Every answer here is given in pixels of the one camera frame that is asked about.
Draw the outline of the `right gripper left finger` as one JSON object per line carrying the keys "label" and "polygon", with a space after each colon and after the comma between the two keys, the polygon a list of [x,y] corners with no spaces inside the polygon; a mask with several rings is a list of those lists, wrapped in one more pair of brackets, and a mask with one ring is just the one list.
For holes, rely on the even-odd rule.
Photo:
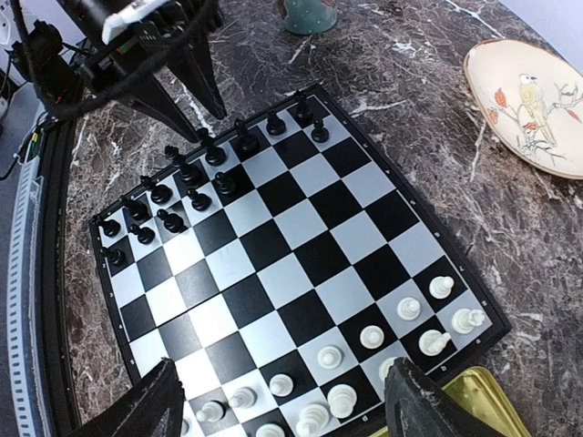
{"label": "right gripper left finger", "polygon": [[111,407],[71,434],[180,437],[184,401],[175,362],[164,358]]}

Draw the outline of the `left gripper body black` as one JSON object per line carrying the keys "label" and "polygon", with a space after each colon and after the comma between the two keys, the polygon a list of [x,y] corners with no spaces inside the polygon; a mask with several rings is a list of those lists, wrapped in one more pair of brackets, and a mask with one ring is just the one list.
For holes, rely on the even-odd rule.
{"label": "left gripper body black", "polygon": [[217,1],[169,1],[142,21],[132,24],[109,44],[101,40],[105,19],[131,1],[65,1],[63,9],[91,44],[109,55],[121,56],[136,48],[138,63],[158,56],[160,63],[186,85],[186,62],[182,50],[188,39],[218,30],[223,24]]}

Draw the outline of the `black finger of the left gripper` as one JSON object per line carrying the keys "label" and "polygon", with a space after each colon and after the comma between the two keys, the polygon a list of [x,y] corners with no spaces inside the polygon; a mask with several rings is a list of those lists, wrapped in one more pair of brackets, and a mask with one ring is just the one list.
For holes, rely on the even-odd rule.
{"label": "black finger of the left gripper", "polygon": [[186,62],[188,90],[215,118],[225,118],[227,110],[215,81],[208,38],[205,35],[190,37],[182,55]]}

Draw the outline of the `black chess piece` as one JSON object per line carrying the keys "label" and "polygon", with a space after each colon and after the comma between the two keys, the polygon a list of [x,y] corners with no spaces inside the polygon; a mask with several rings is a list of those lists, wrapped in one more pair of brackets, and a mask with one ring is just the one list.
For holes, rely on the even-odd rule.
{"label": "black chess piece", "polygon": [[134,199],[127,198],[126,196],[121,196],[119,200],[121,202],[121,205],[128,210],[129,215],[134,220],[148,218],[148,207],[144,203]]}
{"label": "black chess piece", "polygon": [[137,237],[138,243],[141,245],[150,244],[156,237],[153,229],[149,227],[141,228],[137,224],[131,224],[129,226],[129,232]]}
{"label": "black chess piece", "polygon": [[109,238],[115,237],[121,230],[120,224],[114,219],[98,218],[96,224],[102,228],[104,235]]}

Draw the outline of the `black chess pawn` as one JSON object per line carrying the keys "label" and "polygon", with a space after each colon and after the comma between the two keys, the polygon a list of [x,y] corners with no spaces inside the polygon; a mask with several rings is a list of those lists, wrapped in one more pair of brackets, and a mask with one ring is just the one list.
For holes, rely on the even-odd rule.
{"label": "black chess pawn", "polygon": [[101,247],[99,251],[101,255],[108,261],[110,267],[119,268],[126,265],[126,254],[121,249],[109,249],[106,247]]}

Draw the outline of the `black white chess board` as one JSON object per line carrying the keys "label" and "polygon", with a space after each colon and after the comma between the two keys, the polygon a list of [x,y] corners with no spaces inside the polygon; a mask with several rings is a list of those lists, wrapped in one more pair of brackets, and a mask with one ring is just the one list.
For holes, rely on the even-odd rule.
{"label": "black white chess board", "polygon": [[[376,297],[408,279],[437,300],[465,286],[492,325],[447,369],[425,371],[414,362],[440,384],[510,331],[430,208],[320,86],[261,111],[216,143],[226,155],[219,166],[210,165],[203,150],[187,155],[199,174],[196,183],[169,166],[126,195],[148,207],[148,218],[134,220],[118,200],[91,220],[97,272],[132,381],[165,357],[177,367],[164,342],[169,323],[263,272],[302,273],[319,286],[354,269]],[[121,230],[106,237],[98,218],[116,220]],[[153,229],[156,237],[139,244],[131,224]],[[124,251],[126,265],[110,267],[101,247]],[[384,424],[383,403],[384,396],[370,419],[348,425],[344,434],[326,434],[325,426],[322,433],[373,433]]]}

